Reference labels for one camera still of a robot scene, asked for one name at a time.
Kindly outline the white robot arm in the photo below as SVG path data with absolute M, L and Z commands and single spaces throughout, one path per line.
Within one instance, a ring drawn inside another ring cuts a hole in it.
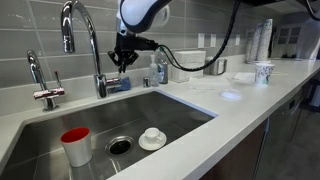
M 139 57 L 136 50 L 152 50 L 159 44 L 140 36 L 151 27 L 162 27 L 169 19 L 172 0 L 118 0 L 116 45 L 108 55 L 124 73 Z

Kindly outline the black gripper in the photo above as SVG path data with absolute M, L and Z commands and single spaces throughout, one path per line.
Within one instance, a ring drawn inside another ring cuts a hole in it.
M 139 36 L 125 36 L 120 33 L 116 36 L 116 46 L 113 51 L 109 51 L 108 55 L 116 66 L 119 66 L 118 72 L 121 74 L 126 72 L 128 65 L 132 65 L 139 57 L 136 50 L 157 50 L 159 44 L 154 40 L 149 40 Z

